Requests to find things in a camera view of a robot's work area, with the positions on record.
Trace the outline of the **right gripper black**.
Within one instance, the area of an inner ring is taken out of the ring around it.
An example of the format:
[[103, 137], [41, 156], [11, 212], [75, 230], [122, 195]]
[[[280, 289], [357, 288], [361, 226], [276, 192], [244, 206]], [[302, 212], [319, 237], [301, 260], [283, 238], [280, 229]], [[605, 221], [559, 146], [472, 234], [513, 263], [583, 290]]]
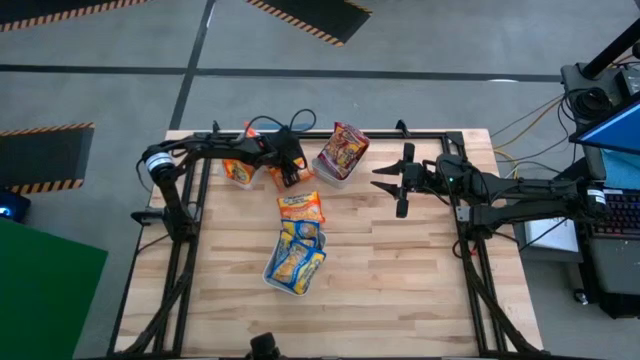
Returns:
[[400, 185], [389, 184], [379, 181], [371, 181], [371, 184], [389, 193], [394, 199], [397, 199], [397, 216], [405, 218], [409, 209], [409, 193], [431, 192], [429, 186], [429, 177], [425, 165], [414, 161], [415, 145], [413, 143], [405, 143], [403, 147], [403, 156], [395, 164], [374, 169], [374, 174], [382, 175], [401, 175]]

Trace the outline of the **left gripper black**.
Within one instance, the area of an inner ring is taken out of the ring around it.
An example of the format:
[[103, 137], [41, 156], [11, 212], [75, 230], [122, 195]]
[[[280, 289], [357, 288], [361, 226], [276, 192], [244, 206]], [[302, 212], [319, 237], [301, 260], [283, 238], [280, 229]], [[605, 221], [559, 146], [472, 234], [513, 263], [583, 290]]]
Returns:
[[293, 172], [292, 184], [298, 184], [301, 181], [300, 170], [304, 169], [304, 164], [296, 162], [297, 159], [304, 160], [298, 136], [289, 129], [280, 129], [272, 135], [272, 145], [278, 152], [279, 167], [283, 170], [281, 172], [283, 187], [289, 188], [291, 186], [289, 173]]

